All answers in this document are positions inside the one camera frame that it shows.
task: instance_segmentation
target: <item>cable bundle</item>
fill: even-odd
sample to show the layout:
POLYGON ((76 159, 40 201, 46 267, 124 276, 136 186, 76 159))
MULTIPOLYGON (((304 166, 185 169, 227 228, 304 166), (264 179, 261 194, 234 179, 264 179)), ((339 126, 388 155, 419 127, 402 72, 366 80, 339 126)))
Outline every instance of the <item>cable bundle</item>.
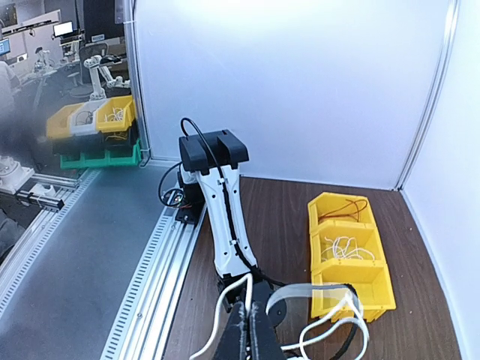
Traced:
POLYGON ((75 116, 75 125, 89 125, 93 122, 93 112, 91 111, 80 111, 78 114, 75 116), (82 114, 87 114, 83 118, 79 118, 80 115, 82 114))
POLYGON ((375 260, 375 255, 373 255, 369 250, 364 249, 363 247, 358 247, 357 245, 357 240, 356 238, 350 238, 348 236, 339 236, 335 240, 331 240, 327 237, 325 237, 325 241, 331 244, 331 247, 327 247, 324 251, 322 251, 322 255, 328 251, 333 252, 333 257, 335 259, 359 259, 363 260, 363 256, 360 255, 359 251, 364 252, 372 258, 372 260, 375 260), (340 243, 342 240, 347 239, 348 241, 346 242, 345 247, 341 247, 340 243), (350 244, 354 241, 355 247, 353 250, 349 251, 350 244))
MULTIPOLYGON (((231 290, 234 290, 237 287, 240 287, 244 284, 244 282, 247 281, 247 293, 246 293, 246 299, 245 299, 245 309, 247 311, 247 315, 251 309, 251 301, 252 301, 252 291, 253 291, 253 278, 251 274, 246 274, 244 277, 242 277, 240 280, 237 280, 235 283, 232 285, 228 286, 218 297, 217 304, 215 306, 215 313, 214 313, 214 325, 213 329, 210 334, 210 338, 208 339, 207 343, 205 346, 198 352, 195 352, 189 360, 194 360, 204 354, 209 347, 214 343, 215 338, 217 337, 218 334, 218 328, 219 328, 219 319, 220 319, 220 312, 222 308, 222 302, 227 295, 227 293, 231 290)), ((334 293, 332 290, 346 290, 345 295, 341 300, 337 303, 335 307, 333 307, 330 312, 325 315, 323 318, 317 320, 316 322, 312 322, 310 325, 306 326, 300 333, 300 337, 298 340, 298 343, 292 344, 292 345, 284 345, 281 347, 281 349, 285 353, 294 353, 293 350, 295 349, 300 349, 301 352, 301 358, 304 360, 309 360, 307 357, 307 354, 305 352, 305 347, 311 344, 315 344, 319 341, 325 340, 328 336, 333 334, 335 330, 337 330, 340 326, 346 323, 352 323, 354 326, 359 327, 363 333, 363 347, 360 352, 360 354, 355 358, 355 360, 360 360, 365 352, 367 351, 367 345, 368 345, 368 340, 370 338, 370 334, 367 328, 367 325, 365 324, 365 321, 363 320, 363 306, 362 303, 359 301, 357 298, 356 294, 354 293, 354 289, 351 286, 347 286, 344 284, 330 284, 330 285, 324 285, 324 286, 317 286, 317 285, 311 285, 309 283, 299 283, 299 284, 290 284, 287 285, 283 288, 280 288, 275 292, 271 298, 268 300, 268 304, 265 308, 265 312, 268 314, 269 311, 272 309, 272 307, 279 302, 280 300, 283 299, 288 299, 288 298, 295 298, 295 297, 310 297, 312 294, 312 290, 322 290, 322 291, 330 291, 329 295, 331 297, 335 297, 334 293), (314 337, 313 339, 310 340, 305 340, 305 335, 312 330, 313 328, 316 328, 319 325, 322 325, 323 323, 326 323, 328 320, 330 320, 338 311, 341 311, 344 306, 348 306, 352 309, 353 313, 355 314, 355 317, 347 317, 344 319, 340 319, 337 321, 329 330, 324 332, 321 335, 318 335, 314 337)), ((340 356, 335 356, 333 359, 339 359, 340 356)))
POLYGON ((123 121, 123 109, 113 108, 113 114, 105 115, 105 122, 121 122, 123 121))

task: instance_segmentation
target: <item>conveyor belt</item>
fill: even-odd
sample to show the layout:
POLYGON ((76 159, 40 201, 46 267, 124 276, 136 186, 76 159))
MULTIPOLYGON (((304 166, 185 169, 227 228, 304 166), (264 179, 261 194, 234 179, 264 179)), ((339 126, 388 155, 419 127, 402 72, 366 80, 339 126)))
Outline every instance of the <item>conveyor belt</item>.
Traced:
MULTIPOLYGON (((101 357, 162 212, 157 186, 163 172, 151 166, 98 175, 50 236, 1 315, 0 359, 101 357)), ((174 181, 172 175, 169 184, 174 181)))

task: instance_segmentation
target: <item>yellow bin compartment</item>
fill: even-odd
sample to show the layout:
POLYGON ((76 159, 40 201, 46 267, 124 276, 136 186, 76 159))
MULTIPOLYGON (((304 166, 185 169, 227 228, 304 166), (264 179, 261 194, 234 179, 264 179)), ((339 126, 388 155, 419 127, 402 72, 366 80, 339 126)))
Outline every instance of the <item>yellow bin compartment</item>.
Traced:
MULTIPOLYGON (((312 284, 352 284, 364 307, 364 319, 371 323, 387 310, 397 308, 390 279, 389 268, 385 263, 365 260, 332 260, 321 271, 312 274, 312 284)), ((311 316, 324 317, 338 300, 323 298, 322 291, 313 291, 311 316)), ((353 311, 344 307, 331 319, 333 322, 344 317, 353 317, 353 311)))
POLYGON ((308 203, 308 217, 310 234, 316 232, 322 222, 330 220, 377 226, 370 202, 365 196, 321 193, 308 203))
POLYGON ((97 130, 102 133, 126 131, 136 118, 135 103, 131 95, 112 97, 97 110, 97 130), (121 121, 116 121, 114 111, 123 111, 121 121))
POLYGON ((49 139, 64 139, 71 137, 70 115, 75 113, 83 103, 63 106, 54 116, 46 121, 46 137, 49 139))
POLYGON ((360 258, 365 261, 386 262, 380 234, 376 227, 364 223, 327 220, 319 225, 315 233, 310 234, 310 270, 312 274, 320 270, 324 263, 335 259, 333 249, 329 249, 333 245, 329 240, 334 242, 336 238, 340 237, 343 238, 339 242, 339 248, 346 250, 346 254, 351 256, 351 259, 344 259, 343 263, 355 262, 360 258))

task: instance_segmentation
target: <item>white partition panel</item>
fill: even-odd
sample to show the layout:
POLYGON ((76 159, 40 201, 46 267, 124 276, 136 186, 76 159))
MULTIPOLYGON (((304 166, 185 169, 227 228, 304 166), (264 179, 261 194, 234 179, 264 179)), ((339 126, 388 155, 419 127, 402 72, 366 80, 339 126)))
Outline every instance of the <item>white partition panel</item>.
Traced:
POLYGON ((480 359, 479 39, 480 4, 463 0, 442 94, 405 187, 466 360, 480 359))
POLYGON ((249 176, 393 188, 438 59, 446 0, 137 0, 155 158, 179 120, 229 128, 249 176))

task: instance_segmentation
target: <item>white cable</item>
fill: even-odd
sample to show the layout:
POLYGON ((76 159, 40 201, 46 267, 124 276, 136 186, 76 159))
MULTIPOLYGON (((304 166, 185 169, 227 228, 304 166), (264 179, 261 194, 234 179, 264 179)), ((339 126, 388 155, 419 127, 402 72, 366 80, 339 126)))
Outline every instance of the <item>white cable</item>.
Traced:
POLYGON ((316 322, 311 323, 310 325, 306 326, 300 334, 300 339, 298 342, 298 347, 300 348, 301 355, 303 356, 304 360, 309 360, 307 357, 307 353, 305 352, 305 346, 309 345, 311 341, 314 341, 315 343, 318 341, 322 341, 326 339, 328 336, 330 336, 336 329, 338 329, 339 326, 343 325, 344 323, 354 323, 356 324, 360 329, 361 332, 363 333, 363 348, 355 360, 359 360, 363 357, 365 352, 367 351, 367 345, 368 345, 368 339, 370 337, 368 333, 368 328, 367 325, 365 324, 365 321, 363 320, 363 307, 359 303, 360 310, 357 309, 357 307, 353 304, 353 299, 351 293, 347 293, 345 297, 333 308, 330 310, 330 312, 324 316, 322 319, 317 320, 316 322), (304 341, 305 335, 307 332, 309 332, 311 329, 325 323, 327 320, 330 320, 334 314, 336 314, 345 304, 349 305, 349 307, 353 310, 354 314, 357 316, 356 318, 352 317, 347 317, 345 319, 341 319, 337 321, 335 325, 333 325, 328 331, 325 333, 315 337, 314 339, 311 339, 307 342, 304 341))
MULTIPOLYGON (((364 356, 365 352, 367 351, 369 334, 368 334, 368 330, 367 330, 366 326, 364 327, 365 322, 363 322, 359 319, 356 319, 354 317, 347 317, 345 319, 338 320, 335 323, 335 325, 333 325, 328 331, 324 332, 323 334, 321 334, 321 335, 319 335, 319 336, 317 336, 314 339, 311 339, 309 341, 314 341, 316 343, 318 341, 325 340, 328 336, 333 334, 335 332, 335 330, 337 330, 340 326, 342 326, 343 324, 347 324, 347 323, 353 323, 353 324, 357 325, 361 329, 361 332, 363 333, 363 347, 361 349, 360 354, 355 358, 355 360, 360 360, 364 356)), ((304 360, 309 360, 309 358, 307 357, 307 354, 305 353, 305 349, 304 349, 304 346, 308 345, 309 341, 303 342, 303 337, 312 328, 313 328, 313 326, 311 326, 310 328, 307 327, 300 334, 300 341, 301 342, 298 345, 300 347, 300 351, 301 351, 301 354, 302 354, 302 359, 304 359, 304 360)))
MULTIPOLYGON (((326 321, 330 320, 345 304, 347 303, 346 298, 342 298, 335 307, 333 307, 323 318, 317 320, 316 322, 313 322, 311 325, 315 324, 315 326, 322 325, 326 321)), ((313 339, 310 339, 308 341, 304 342, 304 346, 306 347, 307 345, 315 344, 316 342, 320 341, 321 339, 318 339, 318 337, 314 337, 313 339)), ((283 345, 282 350, 287 351, 287 350, 295 350, 300 347, 300 343, 294 343, 292 345, 283 345)))
POLYGON ((203 355, 209 347, 213 344, 217 332, 218 332, 218 324, 220 322, 220 312, 222 308, 222 301, 224 300, 225 296, 227 295, 228 292, 231 290, 239 287, 242 285, 245 281, 247 281, 247 294, 245 296, 245 310, 247 312, 247 317, 248 314, 250 313, 251 305, 252 305, 252 293, 254 291, 254 278, 252 277, 251 273, 246 274, 244 277, 242 277, 240 280, 237 280, 235 283, 232 283, 231 285, 227 286, 220 296, 218 297, 217 300, 217 305, 215 307, 215 315, 214 315, 214 322, 213 322, 213 329, 211 330, 210 338, 208 339, 207 343, 205 346, 199 350, 198 352, 195 352, 191 357, 190 360, 196 359, 199 356, 203 355))
MULTIPOLYGON (((322 256, 324 253, 331 251, 333 253, 333 257, 335 259, 352 259, 352 258, 357 258, 360 260, 363 260, 363 256, 359 254, 359 251, 363 251, 364 253, 368 254, 371 256, 372 260, 375 260, 375 255, 373 255, 369 250, 364 249, 363 247, 359 247, 356 241, 356 238, 349 238, 348 236, 339 236, 335 240, 331 240, 325 236, 325 241, 330 243, 331 246, 327 247, 320 256, 322 256), (346 243, 345 247, 342 247, 340 245, 340 242, 343 239, 348 239, 348 242, 346 243), (347 251, 349 250, 350 244, 352 241, 355 241, 355 249, 351 250, 349 253, 347 251)), ((322 261, 328 260, 326 257, 322 257, 322 261)))
MULTIPOLYGON (((305 342, 303 342, 303 347, 306 347, 308 345, 312 345, 312 344, 315 344, 321 340, 323 340, 324 338, 328 337, 332 332, 335 331, 335 329, 338 328, 338 326, 340 326, 341 324, 344 324, 344 323, 357 323, 355 322, 355 320, 358 321, 357 325, 358 327, 361 328, 362 332, 364 333, 364 349, 362 350, 361 354, 359 357, 357 357, 357 359, 360 359, 364 354, 365 354, 365 351, 366 351, 366 348, 367 348, 367 344, 368 344, 368 339, 369 339, 369 333, 368 333, 368 328, 367 328, 367 325, 365 324, 365 321, 363 320, 363 306, 362 306, 362 303, 358 303, 358 306, 360 307, 359 309, 357 309, 357 307, 353 304, 353 299, 352 299, 352 294, 351 292, 347 293, 345 295, 345 297, 343 297, 339 302, 338 304, 333 307, 322 319, 319 319, 317 320, 316 322, 313 322, 312 324, 310 324, 306 329, 307 331, 312 329, 313 327, 315 326, 318 326, 318 325, 321 325, 323 323, 325 323, 327 320, 330 320, 333 315, 335 315, 345 304, 349 305, 354 314, 358 317, 358 319, 354 319, 354 318, 346 318, 346 319, 341 319, 339 320, 334 326, 332 326, 331 329, 329 329, 325 334, 321 334, 317 337, 314 337, 310 340, 307 340, 305 342)), ((298 342, 298 343, 295 343, 295 344, 291 344, 291 345, 285 345, 285 346, 282 346, 281 349, 283 351, 287 351, 287 350, 295 350, 295 349, 298 349, 301 347, 301 343, 298 342)))
POLYGON ((123 120, 123 109, 119 107, 113 108, 112 114, 105 114, 105 122, 121 122, 123 120))

